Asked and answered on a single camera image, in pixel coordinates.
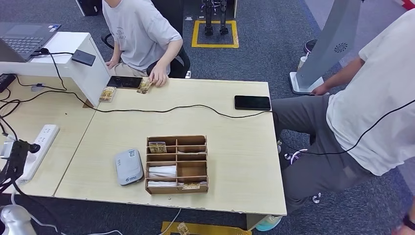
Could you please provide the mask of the person's left hand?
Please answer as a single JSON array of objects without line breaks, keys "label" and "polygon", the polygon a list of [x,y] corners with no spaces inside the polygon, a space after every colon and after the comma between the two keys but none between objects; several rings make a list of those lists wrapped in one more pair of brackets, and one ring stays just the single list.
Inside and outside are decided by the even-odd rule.
[{"label": "person's left hand", "polygon": [[149,80],[155,87],[162,87],[167,82],[168,76],[166,73],[167,65],[162,62],[157,62],[150,72]]},{"label": "person's left hand", "polygon": [[405,225],[399,225],[392,230],[391,235],[415,235],[415,231]]}]

